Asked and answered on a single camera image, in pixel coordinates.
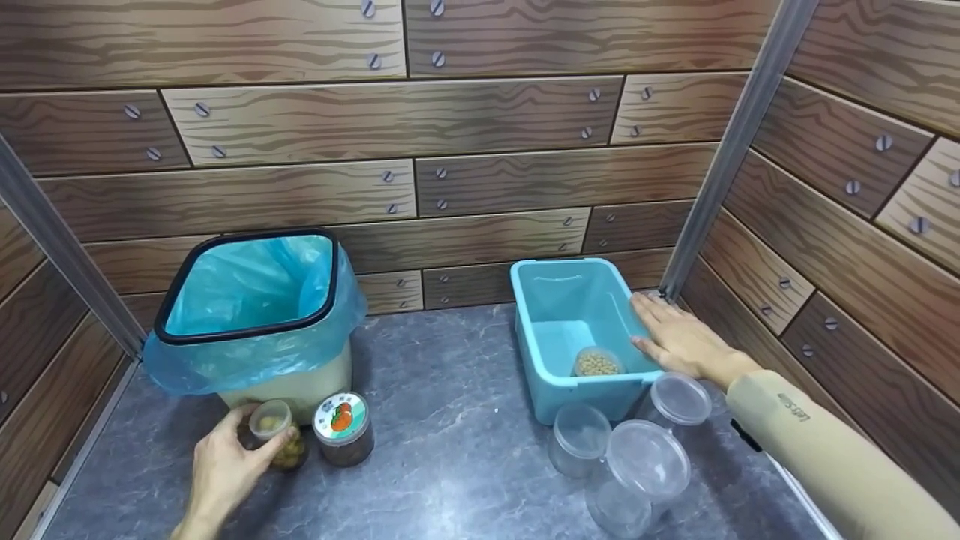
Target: jar label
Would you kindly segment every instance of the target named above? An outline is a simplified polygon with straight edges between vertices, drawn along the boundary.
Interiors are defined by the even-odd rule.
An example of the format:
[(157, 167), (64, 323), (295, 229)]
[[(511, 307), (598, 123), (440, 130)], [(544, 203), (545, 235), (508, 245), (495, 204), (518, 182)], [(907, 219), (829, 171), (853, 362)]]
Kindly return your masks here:
[(367, 407), (356, 394), (334, 394), (320, 404), (314, 428), (326, 439), (344, 439), (363, 427)]

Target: trash can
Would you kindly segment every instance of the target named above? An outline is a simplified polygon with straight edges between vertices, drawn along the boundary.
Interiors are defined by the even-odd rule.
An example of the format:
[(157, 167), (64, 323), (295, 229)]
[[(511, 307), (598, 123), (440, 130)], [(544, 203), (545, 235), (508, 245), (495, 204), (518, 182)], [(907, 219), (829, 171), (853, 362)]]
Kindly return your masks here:
[(367, 314), (347, 252), (321, 228), (224, 234), (174, 277), (143, 366), (174, 395), (282, 399), (300, 424), (350, 390), (349, 335)]

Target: blue plastic bin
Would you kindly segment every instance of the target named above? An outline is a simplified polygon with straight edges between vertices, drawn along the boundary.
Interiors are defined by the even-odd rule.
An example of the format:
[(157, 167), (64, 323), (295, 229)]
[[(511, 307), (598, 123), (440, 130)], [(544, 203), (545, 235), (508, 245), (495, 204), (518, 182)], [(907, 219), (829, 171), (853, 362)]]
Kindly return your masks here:
[[(657, 363), (638, 351), (631, 335), (648, 336), (630, 308), (630, 288), (602, 258), (521, 260), (510, 268), (516, 296), (516, 336), (537, 420), (553, 424), (569, 402), (622, 420), (657, 377)], [(576, 355), (598, 346), (614, 353), (620, 375), (574, 377)]]

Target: gray marble floor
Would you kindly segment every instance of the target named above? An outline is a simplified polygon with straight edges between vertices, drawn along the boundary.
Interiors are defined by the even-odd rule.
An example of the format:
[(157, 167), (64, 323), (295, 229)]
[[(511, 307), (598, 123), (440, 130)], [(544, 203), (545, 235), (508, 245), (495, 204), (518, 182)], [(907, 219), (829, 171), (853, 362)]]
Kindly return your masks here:
[[(338, 470), (313, 448), (295, 474), (264, 478), (223, 538), (606, 538), (581, 485), (547, 460), (550, 431), (530, 413), (513, 320), (513, 305), (503, 305), (365, 321), (353, 351), (357, 389), (372, 408), (372, 455)], [(682, 433), (693, 481), (647, 536), (822, 538), (714, 397), (710, 421)], [(169, 397), (138, 372), (44, 538), (165, 538), (184, 508), (193, 445), (225, 412), (215, 397)]]

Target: blue plastic bag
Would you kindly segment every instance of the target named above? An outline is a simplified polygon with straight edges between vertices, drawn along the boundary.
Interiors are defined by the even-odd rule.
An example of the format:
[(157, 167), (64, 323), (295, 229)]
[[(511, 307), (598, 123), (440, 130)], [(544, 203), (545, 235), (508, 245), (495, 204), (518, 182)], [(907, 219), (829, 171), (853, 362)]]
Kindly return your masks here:
[(331, 233), (218, 236), (194, 248), (174, 278), (143, 366), (175, 395), (248, 388), (323, 367), (366, 314)]

